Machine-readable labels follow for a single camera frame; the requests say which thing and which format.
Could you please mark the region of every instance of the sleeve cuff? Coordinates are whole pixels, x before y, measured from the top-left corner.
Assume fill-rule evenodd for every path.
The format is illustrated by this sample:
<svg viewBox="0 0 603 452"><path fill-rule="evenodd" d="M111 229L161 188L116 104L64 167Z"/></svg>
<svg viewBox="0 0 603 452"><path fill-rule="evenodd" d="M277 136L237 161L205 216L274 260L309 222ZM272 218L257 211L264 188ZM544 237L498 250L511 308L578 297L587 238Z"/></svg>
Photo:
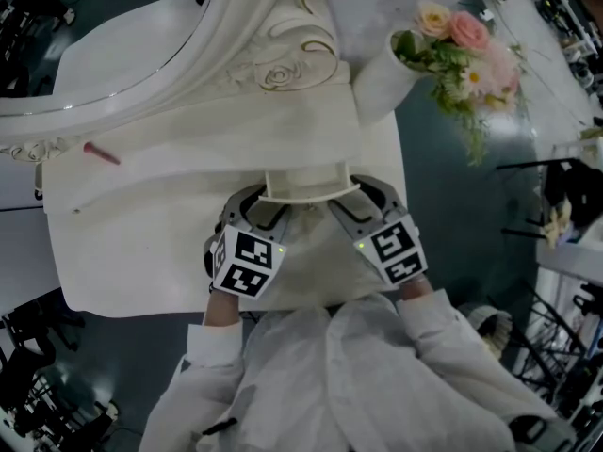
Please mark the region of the sleeve cuff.
<svg viewBox="0 0 603 452"><path fill-rule="evenodd" d="M426 334L437 333L456 320L445 290L424 297L398 301L398 313L406 333L416 341Z"/></svg>
<svg viewBox="0 0 603 452"><path fill-rule="evenodd" d="M241 355L243 322L229 327L188 325L187 356L191 366L228 366Z"/></svg>

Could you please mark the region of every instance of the peach rose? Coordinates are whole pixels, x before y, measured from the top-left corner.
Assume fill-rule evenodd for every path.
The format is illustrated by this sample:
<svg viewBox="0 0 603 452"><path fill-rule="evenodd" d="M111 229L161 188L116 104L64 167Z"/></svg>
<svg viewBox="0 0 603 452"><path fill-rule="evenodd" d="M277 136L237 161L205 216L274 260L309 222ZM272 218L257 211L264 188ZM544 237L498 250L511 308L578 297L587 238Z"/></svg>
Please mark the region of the peach rose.
<svg viewBox="0 0 603 452"><path fill-rule="evenodd" d="M420 0L416 23L423 34L446 39L450 35L450 10L428 0Z"/></svg>
<svg viewBox="0 0 603 452"><path fill-rule="evenodd" d="M468 11L459 11L450 17L450 34L460 47L485 50L490 34L484 24Z"/></svg>

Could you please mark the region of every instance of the flower bouquet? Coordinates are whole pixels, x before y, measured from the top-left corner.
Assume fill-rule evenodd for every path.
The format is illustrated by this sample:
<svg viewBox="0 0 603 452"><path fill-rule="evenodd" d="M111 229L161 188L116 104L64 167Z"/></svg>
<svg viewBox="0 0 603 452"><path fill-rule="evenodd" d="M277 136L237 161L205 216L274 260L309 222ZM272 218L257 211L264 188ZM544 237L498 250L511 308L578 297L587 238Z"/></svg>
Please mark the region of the flower bouquet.
<svg viewBox="0 0 603 452"><path fill-rule="evenodd" d="M421 1L416 23L417 30L392 35L392 51L409 69L435 78L432 96L459 119L470 163L478 165L488 131L482 111L514 111L520 59L466 11Z"/></svg>

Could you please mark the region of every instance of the white daisy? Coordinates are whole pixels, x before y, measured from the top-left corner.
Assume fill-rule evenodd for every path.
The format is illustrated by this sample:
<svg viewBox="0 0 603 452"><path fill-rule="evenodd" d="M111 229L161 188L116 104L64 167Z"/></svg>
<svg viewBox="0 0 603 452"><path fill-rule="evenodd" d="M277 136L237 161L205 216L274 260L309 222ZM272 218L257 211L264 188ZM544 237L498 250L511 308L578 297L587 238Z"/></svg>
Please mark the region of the white daisy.
<svg viewBox="0 0 603 452"><path fill-rule="evenodd" d="M480 96L492 91L492 75L490 68L474 59L461 72L462 88L464 95Z"/></svg>

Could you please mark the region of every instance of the white marker cube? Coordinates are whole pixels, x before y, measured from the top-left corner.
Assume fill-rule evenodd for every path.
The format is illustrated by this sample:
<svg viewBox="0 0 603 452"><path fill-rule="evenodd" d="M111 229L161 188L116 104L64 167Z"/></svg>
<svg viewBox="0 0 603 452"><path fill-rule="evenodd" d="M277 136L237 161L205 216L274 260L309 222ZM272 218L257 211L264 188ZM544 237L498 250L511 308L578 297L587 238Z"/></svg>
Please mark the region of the white marker cube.
<svg viewBox="0 0 603 452"><path fill-rule="evenodd" d="M286 247L226 225L214 249L214 288L258 299L278 272Z"/></svg>
<svg viewBox="0 0 603 452"><path fill-rule="evenodd" d="M427 269L425 253L411 215L388 223L354 243L382 280L397 285Z"/></svg>

